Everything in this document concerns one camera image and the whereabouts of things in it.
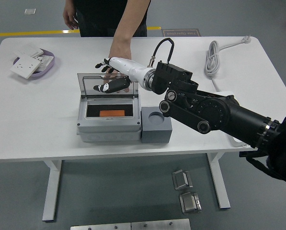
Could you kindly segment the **person's left hand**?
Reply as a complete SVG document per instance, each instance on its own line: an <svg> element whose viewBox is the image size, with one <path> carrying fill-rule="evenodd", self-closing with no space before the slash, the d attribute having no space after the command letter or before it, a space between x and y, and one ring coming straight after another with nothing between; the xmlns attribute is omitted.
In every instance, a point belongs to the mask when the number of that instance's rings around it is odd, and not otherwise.
<svg viewBox="0 0 286 230"><path fill-rule="evenodd" d="M114 37L108 57L132 59L130 45L131 45L130 39L124 40L124 39L117 39Z"/></svg>

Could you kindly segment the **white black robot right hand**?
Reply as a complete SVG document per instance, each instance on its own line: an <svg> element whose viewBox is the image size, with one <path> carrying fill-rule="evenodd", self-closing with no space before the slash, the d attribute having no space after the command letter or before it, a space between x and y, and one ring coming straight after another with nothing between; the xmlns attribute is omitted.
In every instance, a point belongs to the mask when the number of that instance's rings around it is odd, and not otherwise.
<svg viewBox="0 0 286 230"><path fill-rule="evenodd" d="M152 90L149 86L149 80L154 74L154 69L151 67L144 67L143 65L135 61L120 57L111 57L109 59L104 59L95 67L98 69L101 66L104 66L102 72L106 72L107 69L116 70L121 74L126 75L126 77L112 80L102 85L95 85L93 89L98 92L117 92L122 89L128 88L132 81L138 82L140 86L147 91Z"/></svg>

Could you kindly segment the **person's right hand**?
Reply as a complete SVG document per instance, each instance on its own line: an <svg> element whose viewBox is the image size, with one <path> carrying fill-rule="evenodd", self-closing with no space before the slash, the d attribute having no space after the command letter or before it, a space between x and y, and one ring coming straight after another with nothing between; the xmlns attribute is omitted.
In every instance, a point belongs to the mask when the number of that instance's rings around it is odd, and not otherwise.
<svg viewBox="0 0 286 230"><path fill-rule="evenodd" d="M70 30L75 30L79 28L79 24L77 22L76 10L73 5L66 4L63 10L63 19L65 25Z"/></svg>

